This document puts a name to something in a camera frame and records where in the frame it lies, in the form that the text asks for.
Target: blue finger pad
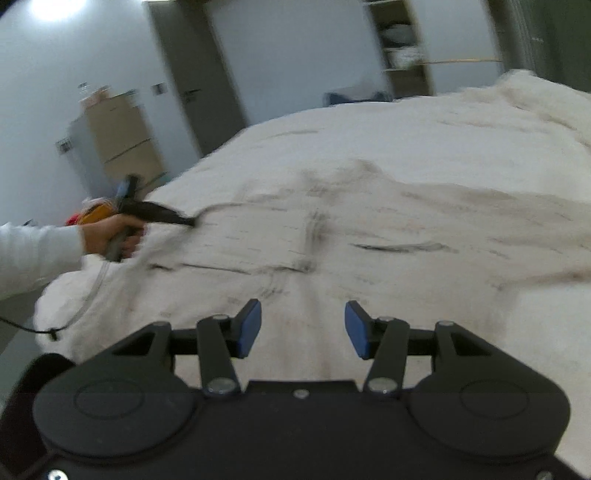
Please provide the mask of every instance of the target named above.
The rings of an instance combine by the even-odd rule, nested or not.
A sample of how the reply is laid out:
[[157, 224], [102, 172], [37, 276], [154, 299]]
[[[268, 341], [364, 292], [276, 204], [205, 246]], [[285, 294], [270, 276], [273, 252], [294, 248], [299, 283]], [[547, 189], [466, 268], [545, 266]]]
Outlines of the blue finger pad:
[[363, 320], [355, 313], [349, 304], [345, 307], [345, 328], [351, 343], [361, 358], [369, 358], [369, 341]]
[[242, 322], [240, 338], [238, 339], [238, 358], [246, 358], [251, 352], [256, 336], [261, 330], [262, 308], [258, 301]]

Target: white sleeve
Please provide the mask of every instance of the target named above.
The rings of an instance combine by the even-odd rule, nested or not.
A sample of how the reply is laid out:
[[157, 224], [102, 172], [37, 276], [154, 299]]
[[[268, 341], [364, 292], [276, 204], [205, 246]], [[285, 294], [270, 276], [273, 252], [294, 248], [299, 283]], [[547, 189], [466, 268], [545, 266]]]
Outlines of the white sleeve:
[[83, 254], [77, 226], [0, 226], [0, 300], [78, 270]]

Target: person's arm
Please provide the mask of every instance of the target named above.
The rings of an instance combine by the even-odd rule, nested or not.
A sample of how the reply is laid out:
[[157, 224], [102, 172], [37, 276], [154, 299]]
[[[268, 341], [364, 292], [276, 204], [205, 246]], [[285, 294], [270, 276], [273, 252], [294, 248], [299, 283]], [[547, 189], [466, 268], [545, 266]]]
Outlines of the person's arm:
[[[127, 226], [144, 222], [116, 215], [82, 226], [32, 228], [0, 226], [0, 300], [45, 285], [62, 273], [78, 270], [82, 255], [103, 254], [109, 240]], [[130, 256], [141, 234], [130, 237], [124, 254]]]

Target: red object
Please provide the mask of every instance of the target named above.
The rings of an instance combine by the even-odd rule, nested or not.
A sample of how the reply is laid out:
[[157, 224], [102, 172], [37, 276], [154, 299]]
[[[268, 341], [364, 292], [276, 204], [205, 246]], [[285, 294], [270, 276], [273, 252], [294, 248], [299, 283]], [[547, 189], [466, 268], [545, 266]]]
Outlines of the red object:
[[76, 225], [78, 223], [79, 218], [80, 218], [80, 214], [75, 213], [70, 218], [68, 218], [68, 221], [66, 222], [66, 226]]

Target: blue object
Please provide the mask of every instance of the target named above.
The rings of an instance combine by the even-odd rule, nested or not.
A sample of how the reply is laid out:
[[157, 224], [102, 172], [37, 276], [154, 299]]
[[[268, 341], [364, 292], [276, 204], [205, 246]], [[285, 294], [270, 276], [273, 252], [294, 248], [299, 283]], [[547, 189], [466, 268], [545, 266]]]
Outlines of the blue object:
[[329, 92], [324, 96], [324, 105], [325, 106], [332, 106], [332, 105], [340, 105], [342, 103], [364, 103], [364, 102], [391, 102], [391, 98], [387, 93], [384, 92], [376, 92], [373, 97], [362, 99], [362, 100], [353, 100], [345, 95], [341, 95], [340, 93], [333, 93]]
[[369, 340], [366, 324], [355, 313], [349, 302], [345, 307], [345, 328], [357, 355], [364, 360], [369, 359]]
[[238, 358], [246, 358], [251, 352], [252, 345], [261, 330], [261, 322], [262, 307], [261, 302], [257, 300], [254, 307], [242, 321], [240, 337], [238, 338]]

